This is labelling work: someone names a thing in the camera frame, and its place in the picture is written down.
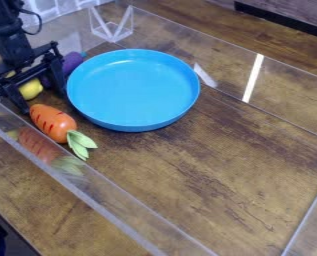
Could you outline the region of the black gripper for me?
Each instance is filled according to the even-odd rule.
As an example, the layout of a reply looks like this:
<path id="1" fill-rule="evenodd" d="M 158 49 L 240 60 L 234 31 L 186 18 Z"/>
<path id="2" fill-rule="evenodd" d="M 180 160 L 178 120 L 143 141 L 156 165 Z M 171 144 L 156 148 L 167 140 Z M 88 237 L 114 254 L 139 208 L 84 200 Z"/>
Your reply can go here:
<path id="1" fill-rule="evenodd" d="M 57 43 L 51 41 L 36 48 L 29 44 L 27 36 L 41 31 L 43 21 L 39 14 L 25 10 L 23 6 L 23 0 L 0 0 L 0 96 L 27 114 L 29 107 L 17 89 L 21 83 L 45 75 L 51 88 L 63 96 L 65 78 Z M 24 28 L 20 14 L 33 15 L 39 24 Z"/>

